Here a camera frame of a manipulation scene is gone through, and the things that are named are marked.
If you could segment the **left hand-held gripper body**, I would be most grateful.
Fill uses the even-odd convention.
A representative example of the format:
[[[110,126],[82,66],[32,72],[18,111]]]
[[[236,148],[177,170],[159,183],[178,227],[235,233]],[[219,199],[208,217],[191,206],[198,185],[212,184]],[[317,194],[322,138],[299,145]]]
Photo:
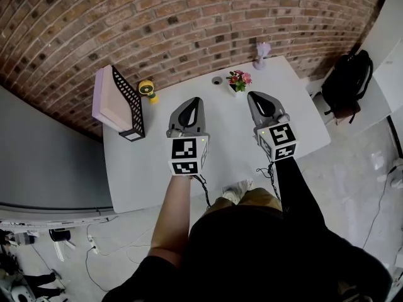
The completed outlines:
[[[172,129],[167,132],[169,168],[173,176],[194,176],[202,172],[208,155],[208,134]]]

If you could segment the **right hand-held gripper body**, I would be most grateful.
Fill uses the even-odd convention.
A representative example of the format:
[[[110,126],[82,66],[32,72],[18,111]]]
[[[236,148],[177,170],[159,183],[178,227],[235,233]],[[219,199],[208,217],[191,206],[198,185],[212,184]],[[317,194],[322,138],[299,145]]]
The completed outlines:
[[[290,117],[280,115],[270,124],[262,124],[254,129],[258,145],[271,162],[293,157],[298,147],[298,140],[293,132]]]

